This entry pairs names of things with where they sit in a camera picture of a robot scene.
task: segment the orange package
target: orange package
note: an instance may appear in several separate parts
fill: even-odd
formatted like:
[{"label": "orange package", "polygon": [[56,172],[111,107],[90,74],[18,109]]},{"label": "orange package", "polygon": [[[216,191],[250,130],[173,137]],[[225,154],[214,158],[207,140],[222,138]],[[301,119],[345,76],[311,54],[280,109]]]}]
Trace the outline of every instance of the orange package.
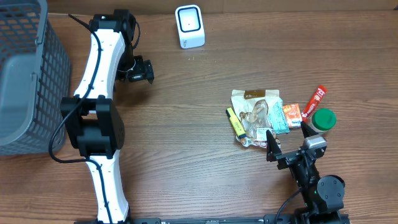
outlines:
[{"label": "orange package", "polygon": [[301,117],[301,113],[300,113],[298,104],[285,105],[284,113],[285,113],[286,121],[287,121],[287,124],[289,125],[289,128],[301,127],[300,123],[303,119]]}]

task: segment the wood grain surface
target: wood grain surface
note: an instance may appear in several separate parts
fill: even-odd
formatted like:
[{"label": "wood grain surface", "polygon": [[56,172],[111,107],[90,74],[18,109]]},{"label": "wood grain surface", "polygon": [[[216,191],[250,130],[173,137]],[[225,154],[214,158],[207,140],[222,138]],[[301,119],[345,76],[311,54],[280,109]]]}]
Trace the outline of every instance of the wood grain surface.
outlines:
[{"label": "wood grain surface", "polygon": [[[352,223],[398,223],[398,12],[207,14],[206,44],[182,50],[173,15],[137,16],[136,55],[150,59],[154,84],[117,83],[126,127],[124,193],[133,217],[250,217],[276,213],[297,186],[289,170],[243,148],[225,114],[232,89],[278,89],[284,104],[320,103],[336,113],[321,176],[346,182]],[[66,16],[50,21],[83,75],[90,34]],[[281,135],[284,152],[299,130]],[[57,153],[79,157],[70,143]],[[302,206],[297,197],[286,208]],[[86,164],[57,164],[47,154],[0,157],[0,223],[73,223],[96,217]]]},{"label": "wood grain surface", "polygon": [[398,0],[47,0],[49,12],[93,15],[129,9],[134,15],[174,14],[196,4],[202,13],[393,10]]}]

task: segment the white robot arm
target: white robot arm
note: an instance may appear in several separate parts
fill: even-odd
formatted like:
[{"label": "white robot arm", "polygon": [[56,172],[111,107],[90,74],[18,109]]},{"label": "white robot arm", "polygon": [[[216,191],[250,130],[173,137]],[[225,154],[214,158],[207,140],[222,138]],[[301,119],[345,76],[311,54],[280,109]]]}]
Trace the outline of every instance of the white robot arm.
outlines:
[{"label": "white robot arm", "polygon": [[[128,10],[115,10],[113,15],[94,15],[89,29],[99,39],[101,57],[91,90],[84,98],[91,86],[98,59],[99,46],[93,34],[86,70],[75,97],[63,98],[61,102],[64,118],[72,112],[65,122],[71,144],[86,158],[94,182],[98,216],[89,223],[119,224],[130,220],[119,168],[124,125],[112,98],[115,80],[135,82],[146,79],[152,83],[154,79],[150,61],[144,62],[141,56],[132,53],[138,43],[131,44],[136,24],[139,28]],[[78,103],[80,109],[74,111]],[[96,113],[97,119],[81,118],[89,113]]]}]

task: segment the green bottle cap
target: green bottle cap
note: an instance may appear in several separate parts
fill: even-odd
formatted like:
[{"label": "green bottle cap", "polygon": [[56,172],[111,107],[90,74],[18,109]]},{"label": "green bottle cap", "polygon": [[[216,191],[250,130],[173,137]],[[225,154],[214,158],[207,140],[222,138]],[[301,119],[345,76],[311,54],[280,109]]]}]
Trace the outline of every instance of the green bottle cap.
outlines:
[{"label": "green bottle cap", "polygon": [[320,109],[312,116],[312,124],[321,131],[330,130],[336,124],[336,115],[329,109]]}]

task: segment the mesh basket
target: mesh basket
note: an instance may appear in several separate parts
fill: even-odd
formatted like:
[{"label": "mesh basket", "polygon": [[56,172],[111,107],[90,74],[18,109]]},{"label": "mesh basket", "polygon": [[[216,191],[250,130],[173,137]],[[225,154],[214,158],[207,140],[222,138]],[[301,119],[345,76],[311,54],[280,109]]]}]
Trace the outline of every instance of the mesh basket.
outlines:
[{"label": "mesh basket", "polygon": [[[47,152],[71,64],[45,0],[0,1],[0,155]],[[65,130],[54,151],[65,142]]]}]

